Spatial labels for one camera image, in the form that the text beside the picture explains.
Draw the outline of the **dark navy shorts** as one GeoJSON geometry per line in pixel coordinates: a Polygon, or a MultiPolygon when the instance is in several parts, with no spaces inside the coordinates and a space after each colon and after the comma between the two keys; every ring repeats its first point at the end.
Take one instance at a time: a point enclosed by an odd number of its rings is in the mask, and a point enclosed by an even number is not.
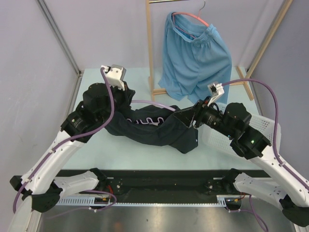
{"type": "Polygon", "coordinates": [[[127,121],[124,113],[130,109],[116,111],[105,129],[114,136],[124,136],[145,145],[169,145],[186,154],[198,147],[198,130],[186,127],[173,114],[159,126],[138,125],[127,121]]]}

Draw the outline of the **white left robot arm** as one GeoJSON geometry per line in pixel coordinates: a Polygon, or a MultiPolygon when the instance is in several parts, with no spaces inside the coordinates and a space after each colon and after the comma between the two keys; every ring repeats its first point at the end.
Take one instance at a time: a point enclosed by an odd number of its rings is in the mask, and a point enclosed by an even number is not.
{"type": "Polygon", "coordinates": [[[135,93],[126,82],[122,87],[108,83],[92,84],[36,164],[22,176],[11,178],[10,184],[17,191],[15,201],[31,199],[31,209],[44,213],[66,196],[83,191],[102,193],[107,182],[97,168],[71,176],[67,181],[56,180],[56,175],[73,154],[111,122],[116,110],[130,108],[135,93]]]}

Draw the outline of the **pink plastic hanger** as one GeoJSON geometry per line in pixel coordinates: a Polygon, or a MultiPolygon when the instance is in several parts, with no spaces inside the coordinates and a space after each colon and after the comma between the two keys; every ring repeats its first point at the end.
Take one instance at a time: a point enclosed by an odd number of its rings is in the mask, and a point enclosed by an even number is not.
{"type": "Polygon", "coordinates": [[[199,8],[197,14],[188,12],[172,12],[171,21],[173,27],[184,34],[189,39],[196,39],[200,37],[209,27],[209,23],[200,18],[201,11],[205,8],[206,1],[199,8]]]}

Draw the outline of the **purple plastic hanger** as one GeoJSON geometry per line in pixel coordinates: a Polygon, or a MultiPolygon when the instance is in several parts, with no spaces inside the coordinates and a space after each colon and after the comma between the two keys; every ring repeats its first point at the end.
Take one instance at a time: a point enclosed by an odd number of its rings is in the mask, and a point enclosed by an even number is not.
{"type": "Polygon", "coordinates": [[[132,100],[132,103],[147,104],[140,109],[129,110],[124,113],[124,117],[127,121],[138,125],[159,126],[178,109],[176,105],[168,106],[147,100],[132,100]]]}

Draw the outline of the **light blue shorts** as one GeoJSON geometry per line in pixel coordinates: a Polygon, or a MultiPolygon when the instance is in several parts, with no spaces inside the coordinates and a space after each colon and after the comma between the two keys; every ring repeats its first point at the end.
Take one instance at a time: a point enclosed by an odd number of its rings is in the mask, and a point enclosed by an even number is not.
{"type": "Polygon", "coordinates": [[[232,58],[217,28],[210,27],[198,38],[189,39],[165,21],[162,76],[158,84],[175,100],[187,97],[192,103],[210,95],[208,85],[230,80],[232,58]]]}

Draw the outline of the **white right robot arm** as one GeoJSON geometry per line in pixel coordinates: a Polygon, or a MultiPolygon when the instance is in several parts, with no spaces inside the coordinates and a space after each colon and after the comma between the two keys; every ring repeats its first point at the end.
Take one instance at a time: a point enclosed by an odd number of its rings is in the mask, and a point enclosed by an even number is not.
{"type": "Polygon", "coordinates": [[[198,101],[192,107],[175,112],[174,116],[188,128],[207,125],[228,137],[239,157],[260,167],[276,182],[273,186],[234,170],[234,177],[223,181],[226,193],[251,194],[280,209],[292,223],[300,227],[309,225],[309,182],[275,153],[274,143],[249,125],[252,115],[242,103],[230,103],[220,111],[198,101]]]}

